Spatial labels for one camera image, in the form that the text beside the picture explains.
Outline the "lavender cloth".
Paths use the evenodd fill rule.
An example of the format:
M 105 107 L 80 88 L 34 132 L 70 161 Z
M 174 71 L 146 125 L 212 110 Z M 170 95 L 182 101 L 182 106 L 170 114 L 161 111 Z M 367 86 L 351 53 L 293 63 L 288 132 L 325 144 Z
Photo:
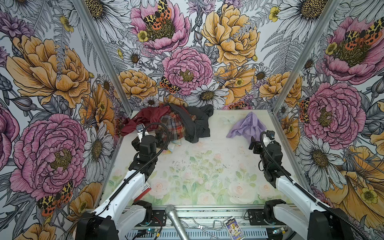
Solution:
M 260 139 L 261 132 L 267 130 L 267 127 L 253 112 L 249 112 L 245 118 L 239 120 L 231 128 L 226 138 L 233 139 L 236 136 L 244 137 L 248 144 L 251 143 L 252 138 Z

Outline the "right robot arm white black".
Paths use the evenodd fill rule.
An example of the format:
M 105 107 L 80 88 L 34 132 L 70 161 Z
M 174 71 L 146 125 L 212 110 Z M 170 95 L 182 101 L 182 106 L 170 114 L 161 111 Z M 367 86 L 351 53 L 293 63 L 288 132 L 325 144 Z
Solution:
M 305 240 L 352 240 L 355 233 L 366 238 L 345 212 L 326 205 L 291 178 L 282 166 L 282 147 L 275 141 L 273 131 L 261 132 L 259 140 L 252 137 L 249 149 L 260 156 L 266 181 L 297 207 L 294 210 L 281 199 L 269 200 L 261 214 L 248 211 L 250 222 L 282 223 Z

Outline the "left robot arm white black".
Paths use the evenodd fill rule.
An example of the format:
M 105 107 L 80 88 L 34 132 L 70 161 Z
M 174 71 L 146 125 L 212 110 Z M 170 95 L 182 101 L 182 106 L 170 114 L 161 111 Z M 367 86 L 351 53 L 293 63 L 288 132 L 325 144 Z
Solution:
M 77 223 L 74 239 L 119 240 L 139 223 L 150 220 L 151 204 L 148 207 L 133 205 L 125 211 L 153 173 L 160 154 L 157 152 L 156 137 L 147 133 L 150 126 L 152 124 L 136 126 L 138 136 L 132 145 L 137 153 L 124 180 L 93 212 L 83 214 Z

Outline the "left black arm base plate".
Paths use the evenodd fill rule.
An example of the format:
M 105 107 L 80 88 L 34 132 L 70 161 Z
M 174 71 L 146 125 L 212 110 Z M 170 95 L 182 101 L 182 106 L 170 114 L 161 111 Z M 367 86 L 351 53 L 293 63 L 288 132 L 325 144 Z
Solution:
M 165 227 L 166 221 L 167 215 L 165 210 L 147 210 L 141 225 L 143 227 Z

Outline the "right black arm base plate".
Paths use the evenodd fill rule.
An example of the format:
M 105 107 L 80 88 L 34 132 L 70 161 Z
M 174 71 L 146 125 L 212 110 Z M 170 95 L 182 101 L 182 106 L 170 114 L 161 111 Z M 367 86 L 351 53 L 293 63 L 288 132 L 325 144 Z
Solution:
M 249 209 L 246 215 L 251 226 L 266 226 L 269 223 L 264 216 L 264 210 L 262 209 Z

